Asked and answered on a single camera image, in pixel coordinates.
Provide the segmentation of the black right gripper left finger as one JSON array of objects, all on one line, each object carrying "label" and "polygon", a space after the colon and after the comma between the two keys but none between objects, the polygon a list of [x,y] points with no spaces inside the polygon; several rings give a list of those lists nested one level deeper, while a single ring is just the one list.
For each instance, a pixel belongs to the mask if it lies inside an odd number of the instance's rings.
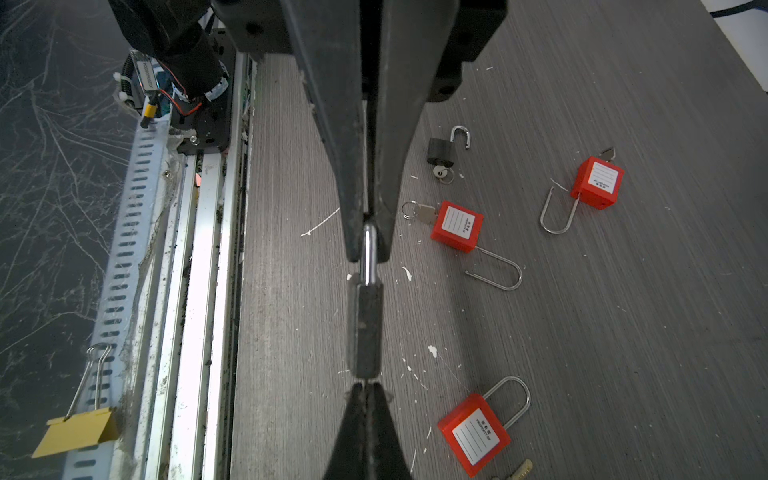
[{"label": "black right gripper left finger", "polygon": [[366,414],[365,385],[355,383],[347,396],[341,425],[323,479],[365,478]]}]

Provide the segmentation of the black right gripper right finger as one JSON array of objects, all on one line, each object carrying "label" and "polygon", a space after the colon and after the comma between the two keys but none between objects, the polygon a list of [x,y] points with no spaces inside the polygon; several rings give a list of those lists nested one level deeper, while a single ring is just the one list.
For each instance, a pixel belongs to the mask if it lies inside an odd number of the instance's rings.
[{"label": "black right gripper right finger", "polygon": [[412,478],[380,383],[367,385],[367,478]]}]

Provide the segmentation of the red padlock long shackle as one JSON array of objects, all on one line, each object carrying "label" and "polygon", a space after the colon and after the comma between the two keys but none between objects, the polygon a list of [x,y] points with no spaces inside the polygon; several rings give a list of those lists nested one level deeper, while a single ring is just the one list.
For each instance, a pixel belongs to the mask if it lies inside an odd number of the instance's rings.
[{"label": "red padlock long shackle", "polygon": [[[522,388],[525,401],[510,419],[501,421],[488,399],[508,383]],[[438,430],[469,478],[474,478],[510,444],[509,429],[528,412],[531,403],[528,385],[521,378],[510,375],[482,395],[471,393],[438,422]]]}]

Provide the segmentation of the silver brass key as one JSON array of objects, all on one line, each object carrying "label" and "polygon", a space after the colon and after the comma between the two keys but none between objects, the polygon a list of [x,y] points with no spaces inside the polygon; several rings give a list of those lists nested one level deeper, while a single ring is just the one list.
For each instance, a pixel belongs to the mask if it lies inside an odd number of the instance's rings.
[{"label": "silver brass key", "polygon": [[504,475],[494,474],[490,477],[491,480],[525,480],[534,468],[534,464],[531,459],[525,459],[513,472],[508,472]]}]

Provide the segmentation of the small black padlock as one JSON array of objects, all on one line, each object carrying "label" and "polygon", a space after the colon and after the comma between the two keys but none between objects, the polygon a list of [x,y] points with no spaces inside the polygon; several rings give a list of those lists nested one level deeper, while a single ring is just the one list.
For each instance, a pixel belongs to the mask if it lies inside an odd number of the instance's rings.
[{"label": "small black padlock", "polygon": [[450,185],[455,179],[454,143],[459,134],[464,137],[464,148],[469,150],[472,135],[470,130],[462,125],[456,125],[451,129],[448,140],[440,138],[429,140],[427,163],[432,167],[433,176],[443,185]]},{"label": "small black padlock", "polygon": [[381,371],[383,283],[377,275],[378,232],[367,222],[363,228],[359,271],[349,283],[347,365],[358,379],[372,380]]}]

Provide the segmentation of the yellow tape piece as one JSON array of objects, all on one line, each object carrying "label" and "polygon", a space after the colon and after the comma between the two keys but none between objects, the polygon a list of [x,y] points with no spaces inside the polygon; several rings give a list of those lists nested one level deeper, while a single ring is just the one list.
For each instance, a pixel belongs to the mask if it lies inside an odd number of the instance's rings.
[{"label": "yellow tape piece", "polygon": [[[63,417],[47,421],[47,430],[32,453],[33,459],[94,447],[119,437],[114,411],[102,406],[103,369],[112,345],[98,343],[86,351],[87,362],[75,395]],[[87,411],[76,412],[83,393],[93,386],[93,404]]]}]

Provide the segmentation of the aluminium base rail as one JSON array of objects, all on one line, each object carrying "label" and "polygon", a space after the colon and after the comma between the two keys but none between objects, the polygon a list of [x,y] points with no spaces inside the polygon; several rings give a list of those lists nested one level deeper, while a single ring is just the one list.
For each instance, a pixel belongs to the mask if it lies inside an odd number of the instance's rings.
[{"label": "aluminium base rail", "polygon": [[230,144],[178,152],[168,120],[137,130],[92,341],[110,353],[78,409],[115,440],[67,454],[67,479],[225,479],[256,67],[237,55]]}]

